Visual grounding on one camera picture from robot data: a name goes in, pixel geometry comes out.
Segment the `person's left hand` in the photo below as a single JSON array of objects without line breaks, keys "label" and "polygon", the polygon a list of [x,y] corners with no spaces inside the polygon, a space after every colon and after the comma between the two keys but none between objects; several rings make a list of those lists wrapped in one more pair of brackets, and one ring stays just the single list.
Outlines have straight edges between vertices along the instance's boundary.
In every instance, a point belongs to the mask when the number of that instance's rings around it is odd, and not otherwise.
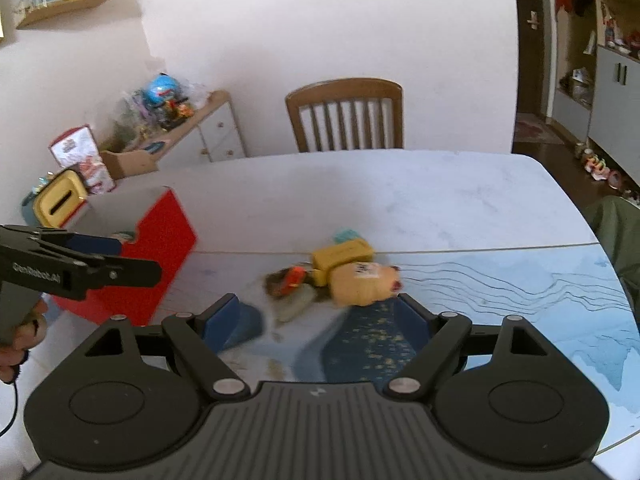
[{"label": "person's left hand", "polygon": [[5,384],[14,382],[20,374],[20,366],[27,360],[29,350],[38,346],[47,335],[47,321],[44,318],[47,310],[47,304],[40,299],[25,321],[14,330],[12,342],[1,347],[1,381]]}]

